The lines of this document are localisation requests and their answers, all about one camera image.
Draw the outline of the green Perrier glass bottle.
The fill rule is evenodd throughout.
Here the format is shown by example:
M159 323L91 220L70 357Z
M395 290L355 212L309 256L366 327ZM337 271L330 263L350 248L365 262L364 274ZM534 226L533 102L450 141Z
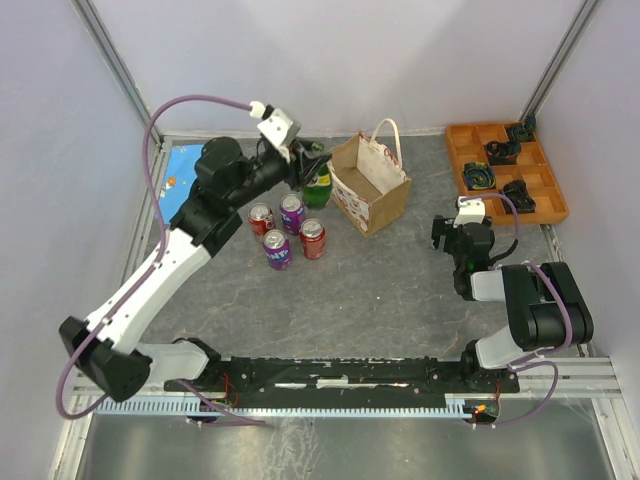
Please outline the green Perrier glass bottle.
M304 178L306 184L303 188L303 201L309 210L321 210L328 203L332 189L332 177L329 170L331 153L324 151L324 145L311 140L303 140L302 145L311 160L305 161Z

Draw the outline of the purple Fanta can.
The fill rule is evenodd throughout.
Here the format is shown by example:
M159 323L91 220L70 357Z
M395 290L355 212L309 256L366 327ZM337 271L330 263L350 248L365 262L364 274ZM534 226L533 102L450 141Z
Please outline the purple Fanta can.
M279 230L269 230L262 240L264 253L269 266L275 270L284 270L292 263L289 238Z
M298 235L301 224L306 220L306 210L300 195L289 193L282 197L279 204L283 228L291 235Z

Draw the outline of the red Coke can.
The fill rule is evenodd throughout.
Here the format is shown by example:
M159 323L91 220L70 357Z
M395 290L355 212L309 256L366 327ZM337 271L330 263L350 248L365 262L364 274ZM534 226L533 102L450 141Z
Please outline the red Coke can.
M323 224L317 219L305 220L299 230L304 256L315 260L325 253L326 231Z
M274 213L265 203L256 203L250 207L248 222L258 242L262 242L264 235L275 229Z

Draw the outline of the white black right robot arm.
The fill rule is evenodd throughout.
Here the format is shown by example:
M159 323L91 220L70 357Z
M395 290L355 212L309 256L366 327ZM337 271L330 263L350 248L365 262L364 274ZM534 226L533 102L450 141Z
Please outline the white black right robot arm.
M435 216L431 231L433 247L453 259L456 293L466 301L506 307L507 325L470 342L461 355L459 379L472 391L491 384L495 372L517 371L533 359L586 344L594 334L591 313L566 263L502 265L518 238L505 252L492 253L495 234L487 197L458 197L456 216Z

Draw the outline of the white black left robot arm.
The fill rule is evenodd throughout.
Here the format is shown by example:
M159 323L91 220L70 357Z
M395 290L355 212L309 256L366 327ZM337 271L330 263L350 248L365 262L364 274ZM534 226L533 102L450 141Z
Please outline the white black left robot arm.
M139 269L86 319L67 318L59 333L73 364L117 402L147 383L189 380L209 390L221 378L219 354L197 339L146 345L140 339L180 286L206 265L242 224L239 210L277 184L306 186L331 158L299 138L297 121L279 108L259 104L261 145L247 158L240 144L218 137L202 148L187 200Z

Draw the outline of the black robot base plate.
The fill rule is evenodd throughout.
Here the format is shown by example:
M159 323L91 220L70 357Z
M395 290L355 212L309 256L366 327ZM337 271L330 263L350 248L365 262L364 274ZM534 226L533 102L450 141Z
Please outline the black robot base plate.
M456 417L465 415L467 400L520 390L507 369L430 357L231 357L190 384L238 415L257 417Z

